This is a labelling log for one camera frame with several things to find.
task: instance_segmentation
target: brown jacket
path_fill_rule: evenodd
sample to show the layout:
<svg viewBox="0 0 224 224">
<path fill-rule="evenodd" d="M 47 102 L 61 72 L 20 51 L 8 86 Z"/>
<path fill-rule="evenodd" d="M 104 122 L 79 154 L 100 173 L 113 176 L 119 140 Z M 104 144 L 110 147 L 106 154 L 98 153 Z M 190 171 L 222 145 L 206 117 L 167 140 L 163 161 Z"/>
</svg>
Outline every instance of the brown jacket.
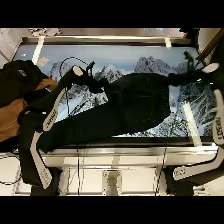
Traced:
<svg viewBox="0 0 224 224">
<path fill-rule="evenodd" d="M 49 90 L 53 90 L 56 86 L 55 80 L 51 78 L 43 79 L 36 90 L 46 87 L 48 87 Z M 19 98 L 9 105 L 0 108 L 0 142 L 19 134 L 20 126 L 17 123 L 17 117 L 26 106 L 26 101 L 23 98 Z"/>
</svg>

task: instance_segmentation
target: mountain image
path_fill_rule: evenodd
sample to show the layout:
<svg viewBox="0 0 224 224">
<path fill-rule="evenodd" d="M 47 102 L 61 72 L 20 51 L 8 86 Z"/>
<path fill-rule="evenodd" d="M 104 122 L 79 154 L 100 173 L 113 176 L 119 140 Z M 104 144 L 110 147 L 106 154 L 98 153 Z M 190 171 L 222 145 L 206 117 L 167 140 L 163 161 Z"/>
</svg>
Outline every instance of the mountain image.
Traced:
<svg viewBox="0 0 224 224">
<path fill-rule="evenodd" d="M 50 72 L 56 80 L 60 80 L 60 65 L 61 62 L 55 63 Z M 61 69 L 62 76 L 70 68 L 70 65 L 64 63 Z M 152 56 L 149 58 L 141 57 L 136 63 L 133 72 L 158 73 L 164 76 L 167 76 L 169 73 L 181 74 L 187 72 L 187 62 L 180 63 L 177 67 L 171 67 L 162 60 L 155 59 Z M 112 64 L 104 66 L 101 71 L 94 74 L 95 79 L 107 78 L 110 83 L 122 76 L 124 74 Z M 108 101 L 105 93 L 93 94 L 89 92 L 86 86 L 78 86 L 76 84 L 68 91 L 68 99 L 69 113 L 72 116 Z M 170 86 L 171 115 L 161 124 L 144 132 L 132 135 L 124 134 L 119 137 L 166 137 L 170 136 L 171 126 L 173 126 L 171 137 L 191 136 L 187 117 L 183 109 L 184 102 L 189 102 L 190 104 L 199 135 L 210 136 L 214 114 L 207 114 L 207 112 L 215 106 L 213 91 L 209 86 L 203 86 L 200 83 L 190 83 L 179 87 Z M 65 119 L 67 116 L 67 99 L 64 96 L 59 105 L 59 114 L 56 121 Z"/>
</svg>

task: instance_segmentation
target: sky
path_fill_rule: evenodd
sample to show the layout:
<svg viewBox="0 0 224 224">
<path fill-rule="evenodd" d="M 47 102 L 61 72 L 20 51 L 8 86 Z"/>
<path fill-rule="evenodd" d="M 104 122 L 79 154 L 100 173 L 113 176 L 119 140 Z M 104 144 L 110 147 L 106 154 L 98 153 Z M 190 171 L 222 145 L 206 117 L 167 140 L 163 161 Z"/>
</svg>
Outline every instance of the sky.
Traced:
<svg viewBox="0 0 224 224">
<path fill-rule="evenodd" d="M 14 60 L 32 60 L 35 48 L 36 45 L 21 45 Z M 42 57 L 49 59 L 44 67 L 40 67 L 45 74 L 49 74 L 54 63 L 62 62 L 70 56 L 78 57 L 87 63 L 95 61 L 93 73 L 101 71 L 103 66 L 112 64 L 123 74 L 128 74 L 133 72 L 140 57 L 153 56 L 155 59 L 161 59 L 168 65 L 176 67 L 185 60 L 183 53 L 186 50 L 193 57 L 197 56 L 196 50 L 189 47 L 167 49 L 166 47 L 156 46 L 43 45 L 39 59 Z M 75 59 L 69 59 L 66 63 L 83 67 L 83 64 Z"/>
</svg>

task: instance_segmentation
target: black pants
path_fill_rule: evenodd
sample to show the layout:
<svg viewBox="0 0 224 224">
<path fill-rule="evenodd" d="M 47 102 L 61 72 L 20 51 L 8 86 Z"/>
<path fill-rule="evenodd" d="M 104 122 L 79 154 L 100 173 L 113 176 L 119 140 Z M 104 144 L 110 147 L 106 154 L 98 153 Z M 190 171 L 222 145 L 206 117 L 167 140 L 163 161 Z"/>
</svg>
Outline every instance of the black pants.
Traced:
<svg viewBox="0 0 224 224">
<path fill-rule="evenodd" d="M 163 81 L 164 85 L 168 87 L 169 85 L 178 86 L 191 83 L 197 79 L 207 80 L 208 77 L 205 73 L 196 71 L 191 74 L 170 74 Z M 37 142 L 37 148 L 47 153 L 57 147 L 85 143 L 92 140 L 126 134 L 128 132 L 129 130 L 124 125 L 117 108 L 108 102 L 54 124 L 49 132 L 41 135 Z"/>
</svg>

